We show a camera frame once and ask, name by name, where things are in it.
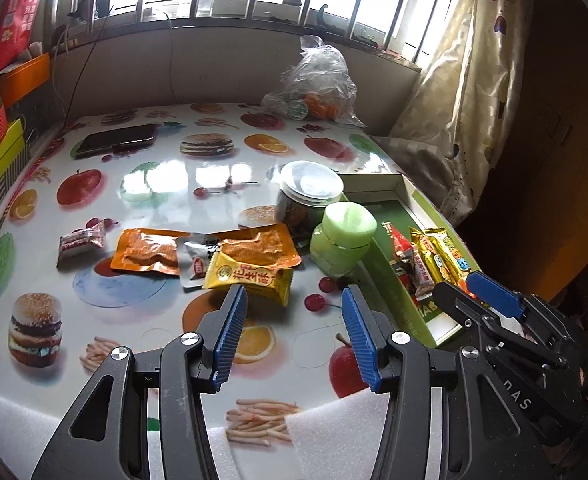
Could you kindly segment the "clear plastic bag with oranges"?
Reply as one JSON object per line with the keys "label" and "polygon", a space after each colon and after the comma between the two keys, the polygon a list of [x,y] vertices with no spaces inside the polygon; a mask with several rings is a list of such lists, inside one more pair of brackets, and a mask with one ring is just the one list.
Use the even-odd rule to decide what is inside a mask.
{"label": "clear plastic bag with oranges", "polygon": [[330,120],[364,128],[355,112],[356,99],[357,86],[341,51],[309,35],[300,37],[300,62],[281,75],[279,88],[267,93],[260,107],[293,120]]}

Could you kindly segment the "black smartphone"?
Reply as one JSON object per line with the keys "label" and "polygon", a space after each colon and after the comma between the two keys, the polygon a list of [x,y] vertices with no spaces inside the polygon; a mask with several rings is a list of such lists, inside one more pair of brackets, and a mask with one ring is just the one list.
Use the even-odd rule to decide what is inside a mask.
{"label": "black smartphone", "polygon": [[145,124],[90,134],[80,142],[73,158],[146,148],[155,142],[159,128],[159,124]]}

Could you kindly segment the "pink white wafer packet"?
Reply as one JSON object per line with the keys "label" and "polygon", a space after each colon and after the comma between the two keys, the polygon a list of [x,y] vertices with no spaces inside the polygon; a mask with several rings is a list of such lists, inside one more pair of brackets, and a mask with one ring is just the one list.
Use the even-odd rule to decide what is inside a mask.
{"label": "pink white wafer packet", "polygon": [[411,279],[414,287],[414,296],[417,300],[427,297],[434,289],[435,282],[425,263],[421,259],[420,252],[416,249],[412,255],[412,275]]}

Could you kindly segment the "red dark jujube packet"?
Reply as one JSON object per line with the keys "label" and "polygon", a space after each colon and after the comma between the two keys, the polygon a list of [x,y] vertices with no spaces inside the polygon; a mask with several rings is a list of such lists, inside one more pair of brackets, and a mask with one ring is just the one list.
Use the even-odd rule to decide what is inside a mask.
{"label": "red dark jujube packet", "polygon": [[411,279],[412,275],[412,247],[409,241],[402,235],[402,233],[390,222],[387,223],[387,232],[390,234],[390,239],[393,244],[393,256],[395,263],[393,268],[399,278],[399,281],[408,290],[408,293],[414,295],[414,287]]}

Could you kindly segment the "orange white snack pouch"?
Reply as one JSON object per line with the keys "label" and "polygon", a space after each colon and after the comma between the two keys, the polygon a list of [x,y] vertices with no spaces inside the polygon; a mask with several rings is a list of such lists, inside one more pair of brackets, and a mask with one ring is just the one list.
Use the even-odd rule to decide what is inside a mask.
{"label": "orange white snack pouch", "polygon": [[214,255],[268,268],[294,268],[302,262],[283,223],[215,234],[189,233],[177,238],[179,281],[183,289],[201,288]]}

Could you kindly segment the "red white candy packet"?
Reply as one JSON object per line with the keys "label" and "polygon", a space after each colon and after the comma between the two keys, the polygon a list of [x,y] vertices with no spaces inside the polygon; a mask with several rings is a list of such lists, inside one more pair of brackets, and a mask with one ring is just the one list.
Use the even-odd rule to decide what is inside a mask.
{"label": "red white candy packet", "polygon": [[105,248],[104,222],[60,237],[56,266],[87,252],[100,252]]}

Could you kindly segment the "clear jar white lid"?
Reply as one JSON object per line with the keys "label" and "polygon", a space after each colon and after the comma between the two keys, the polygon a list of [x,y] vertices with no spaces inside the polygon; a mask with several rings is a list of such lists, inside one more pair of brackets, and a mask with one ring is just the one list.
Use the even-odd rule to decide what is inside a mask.
{"label": "clear jar white lid", "polygon": [[331,168],[309,160],[288,162],[280,170],[277,222],[293,238],[310,237],[326,207],[338,202],[343,191],[343,180]]}

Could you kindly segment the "green white gift box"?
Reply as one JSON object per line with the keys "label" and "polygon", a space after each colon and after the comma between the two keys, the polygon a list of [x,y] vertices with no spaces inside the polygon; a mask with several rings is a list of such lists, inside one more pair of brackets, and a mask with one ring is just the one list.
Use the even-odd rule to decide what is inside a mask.
{"label": "green white gift box", "polygon": [[393,324],[435,348],[459,333],[461,326],[437,307],[432,289],[450,280],[447,260],[436,234],[468,271],[478,266],[451,224],[426,196],[401,174],[343,174],[344,196],[364,206],[376,230],[355,274],[364,281],[364,296]]}

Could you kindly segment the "red printed bag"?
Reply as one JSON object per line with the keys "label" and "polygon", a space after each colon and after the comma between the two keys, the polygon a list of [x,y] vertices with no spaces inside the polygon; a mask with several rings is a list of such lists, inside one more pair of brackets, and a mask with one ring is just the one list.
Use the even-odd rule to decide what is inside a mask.
{"label": "red printed bag", "polygon": [[40,0],[4,0],[0,15],[0,72],[28,48]]}

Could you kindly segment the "yellow green box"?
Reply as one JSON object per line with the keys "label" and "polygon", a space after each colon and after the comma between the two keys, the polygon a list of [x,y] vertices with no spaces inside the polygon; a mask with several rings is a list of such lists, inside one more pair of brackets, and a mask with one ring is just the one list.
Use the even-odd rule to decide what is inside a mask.
{"label": "yellow green box", "polygon": [[11,122],[8,130],[6,130],[6,135],[0,142],[0,178],[24,150],[25,140],[23,132],[24,127],[21,119]]}

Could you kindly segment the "orange box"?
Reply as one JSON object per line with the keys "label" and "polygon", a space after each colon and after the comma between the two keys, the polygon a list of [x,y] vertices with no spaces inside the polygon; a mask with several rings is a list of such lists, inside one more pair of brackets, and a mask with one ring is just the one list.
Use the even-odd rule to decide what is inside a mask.
{"label": "orange box", "polygon": [[30,92],[45,84],[51,76],[50,55],[44,53],[0,76],[0,99],[11,107]]}

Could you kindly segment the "green cream jar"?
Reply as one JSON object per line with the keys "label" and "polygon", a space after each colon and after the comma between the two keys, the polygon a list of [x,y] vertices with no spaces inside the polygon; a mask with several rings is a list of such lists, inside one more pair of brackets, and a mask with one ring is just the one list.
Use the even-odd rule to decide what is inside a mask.
{"label": "green cream jar", "polygon": [[376,231],[373,214],[353,202],[326,207],[310,240],[310,254],[318,268],[330,278],[341,278],[368,252]]}

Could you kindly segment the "long yellow snack bar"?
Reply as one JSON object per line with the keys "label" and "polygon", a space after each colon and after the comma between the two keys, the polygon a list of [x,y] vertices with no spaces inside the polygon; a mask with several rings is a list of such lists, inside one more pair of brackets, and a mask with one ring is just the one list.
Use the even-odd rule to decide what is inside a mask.
{"label": "long yellow snack bar", "polygon": [[428,236],[415,228],[410,228],[409,233],[410,242],[418,250],[419,256],[433,282],[435,284],[449,282],[451,279],[449,270]]}
{"label": "long yellow snack bar", "polygon": [[443,258],[454,284],[461,289],[466,289],[466,279],[472,272],[467,258],[454,244],[445,228],[426,229],[425,234],[434,245],[439,255]]}

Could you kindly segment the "orange tofu snack pouch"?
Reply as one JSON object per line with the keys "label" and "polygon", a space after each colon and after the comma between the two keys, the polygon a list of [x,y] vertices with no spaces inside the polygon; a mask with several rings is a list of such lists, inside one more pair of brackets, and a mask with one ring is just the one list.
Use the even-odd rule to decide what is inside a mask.
{"label": "orange tofu snack pouch", "polygon": [[119,235],[111,269],[178,276],[178,238],[187,235],[188,232],[162,229],[124,229]]}

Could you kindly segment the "fruit print tablecloth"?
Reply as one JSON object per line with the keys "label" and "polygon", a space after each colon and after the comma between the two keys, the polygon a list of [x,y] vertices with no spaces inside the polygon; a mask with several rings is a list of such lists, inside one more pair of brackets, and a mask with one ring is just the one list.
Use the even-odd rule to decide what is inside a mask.
{"label": "fruit print tablecloth", "polygon": [[398,230],[444,217],[361,130],[248,104],[142,108],[81,119],[0,208],[0,460],[32,475],[105,352],[163,347],[209,301],[183,285],[177,238],[277,220],[281,169],[307,160],[331,190]]}

